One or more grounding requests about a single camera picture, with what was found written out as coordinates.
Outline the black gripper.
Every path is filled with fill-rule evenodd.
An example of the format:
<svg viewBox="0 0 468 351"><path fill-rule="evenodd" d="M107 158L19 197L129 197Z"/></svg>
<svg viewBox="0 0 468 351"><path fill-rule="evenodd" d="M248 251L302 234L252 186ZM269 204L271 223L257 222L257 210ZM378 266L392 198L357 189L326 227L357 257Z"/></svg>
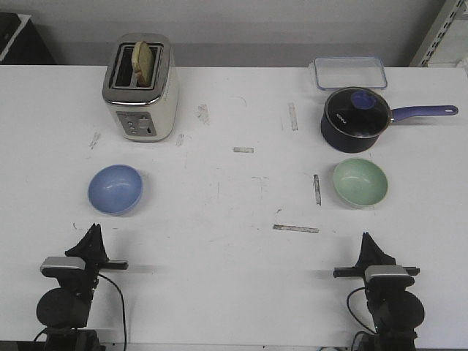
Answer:
<svg viewBox="0 0 468 351"><path fill-rule="evenodd" d="M64 254L66 256L89 256L80 257L86 263L85 271L58 278L60 286L73 293L87 293L95 289L101 270L126 270L129 267L126 260L111 260L107 256L100 224L92 224L78 244L66 250Z"/></svg>
<svg viewBox="0 0 468 351"><path fill-rule="evenodd" d="M335 267L333 278L360 279L368 291L405 291L415 283L420 269L396 264L396 259L384 253L368 232L361 241L360 262L351 267Z"/></svg>

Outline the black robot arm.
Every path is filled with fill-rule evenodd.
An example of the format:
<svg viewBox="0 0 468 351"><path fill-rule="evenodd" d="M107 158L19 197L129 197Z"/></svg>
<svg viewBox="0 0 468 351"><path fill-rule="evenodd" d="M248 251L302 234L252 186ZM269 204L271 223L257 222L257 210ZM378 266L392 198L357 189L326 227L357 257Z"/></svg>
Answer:
<svg viewBox="0 0 468 351"><path fill-rule="evenodd" d="M93 224L71 249L60 257L47 257L39 272L57 280L59 286L46 292L36 309L37 319L45 326L44 350L105 350L98 334L88 329L94 291L99 278L115 284L102 270L124 271L126 260L110 260L105 251L102 230Z"/></svg>
<svg viewBox="0 0 468 351"><path fill-rule="evenodd" d="M361 278L366 306L373 327L360 325L351 350L414 350L425 310L421 301L407 291L420 273L417 267L398 265L396 259L384 253L369 233L364 232L358 261L353 267L334 268L335 278Z"/></svg>

